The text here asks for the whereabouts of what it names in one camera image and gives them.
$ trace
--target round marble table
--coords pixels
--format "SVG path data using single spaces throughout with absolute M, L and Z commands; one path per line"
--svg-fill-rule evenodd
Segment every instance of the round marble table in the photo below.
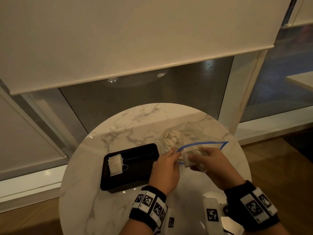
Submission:
M 234 137 L 209 115 L 183 105 L 158 103 L 136 106 L 120 112 L 97 126 L 79 145 L 66 168 L 60 192 L 60 220 L 64 235 L 118 234 L 128 219 L 131 204 L 142 187 L 110 194 L 100 189 L 106 154 L 155 142 L 169 127 L 198 122 L 204 132 L 229 141 L 222 149 L 246 180 L 251 180 L 245 154 Z M 175 234 L 206 234 L 202 194 L 208 192 L 220 203 L 224 193 L 204 174 L 180 166 L 177 188 L 167 205 L 175 212 Z M 240 234 L 242 227 L 223 218 L 225 229 Z

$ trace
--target plastic zip bag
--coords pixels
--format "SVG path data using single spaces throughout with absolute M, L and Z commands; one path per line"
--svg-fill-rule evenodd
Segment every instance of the plastic zip bag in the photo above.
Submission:
M 171 148 L 177 148 L 177 151 L 182 151 L 182 156 L 179 162 L 185 167 L 196 165 L 188 160 L 189 154 L 202 154 L 205 152 L 198 150 L 201 147 L 219 148 L 220 150 L 228 143 L 220 139 L 204 134 L 203 127 L 198 123 L 185 122 L 178 124 L 165 130 L 161 137 L 156 141 L 159 153 L 165 154 Z M 204 170 L 203 166 L 198 165 L 198 169 Z

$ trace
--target black cable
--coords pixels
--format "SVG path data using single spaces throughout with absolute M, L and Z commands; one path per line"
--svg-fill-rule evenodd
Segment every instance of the black cable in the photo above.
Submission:
M 235 234 L 233 234 L 232 232 L 227 231 L 226 229 L 224 229 L 224 232 L 229 233 L 229 234 L 231 234 L 231 235 L 235 235 Z

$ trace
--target black container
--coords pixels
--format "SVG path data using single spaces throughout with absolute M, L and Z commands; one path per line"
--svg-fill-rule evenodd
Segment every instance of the black container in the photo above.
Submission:
M 110 176 L 108 159 L 118 154 L 123 158 L 123 173 Z M 154 143 L 107 154 L 103 160 L 100 189 L 115 193 L 147 184 L 153 162 L 158 158 L 159 151 Z

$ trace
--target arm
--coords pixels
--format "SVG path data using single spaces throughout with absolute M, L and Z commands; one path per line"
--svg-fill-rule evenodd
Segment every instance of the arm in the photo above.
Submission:
M 201 148 L 208 156 L 191 154 L 188 156 L 190 161 L 201 163 L 205 166 L 207 176 L 211 178 L 214 184 L 221 190 L 226 190 L 241 184 L 246 181 L 236 171 L 229 160 L 216 148 Z M 191 167 L 192 170 L 199 171 L 196 167 Z M 247 232 L 247 235 L 289 235 L 281 223 L 275 224 L 267 229 L 257 232 Z
M 181 152 L 174 153 L 175 149 L 159 156 L 153 163 L 149 186 L 157 188 L 168 196 L 177 186 L 179 181 L 178 162 Z M 129 219 L 119 235 L 153 235 L 152 229 L 143 222 Z

